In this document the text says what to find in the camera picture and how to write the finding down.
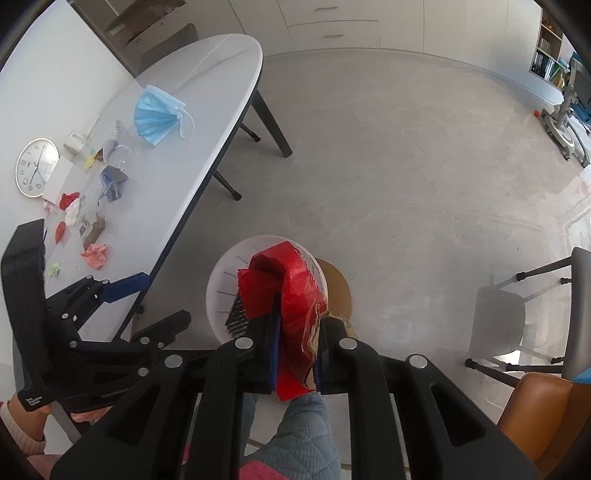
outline brown round object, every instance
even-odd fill
[[[353,300],[349,283],[343,274],[325,260],[317,258],[316,261],[322,269],[329,290],[329,309],[334,317],[342,315],[347,320],[351,318]]]

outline surgical mask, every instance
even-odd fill
[[[180,122],[179,136],[185,140],[187,137],[183,134],[183,120],[191,120],[189,136],[195,131],[195,123],[184,107],[185,103],[178,98],[152,85],[146,86],[135,105],[134,123],[138,135],[152,145],[157,145]]]

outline clock face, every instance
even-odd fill
[[[60,154],[51,140],[37,138],[18,157],[17,185],[27,197],[40,197]]]

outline bookshelf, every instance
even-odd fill
[[[554,17],[542,10],[538,44],[530,71],[558,90],[564,85],[564,72],[568,70],[558,61],[562,38],[562,29]]]

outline metal pivot bolt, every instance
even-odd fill
[[[422,355],[412,355],[411,358],[408,360],[414,368],[425,368],[429,362],[425,357]]]
[[[351,337],[341,338],[339,346],[345,350],[353,350],[357,348],[357,340]]]
[[[164,360],[164,365],[168,368],[177,368],[183,364],[183,357],[180,355],[170,355]]]
[[[253,342],[252,338],[249,337],[240,337],[234,342],[236,348],[239,348],[240,350],[248,350],[254,344],[255,342]]]

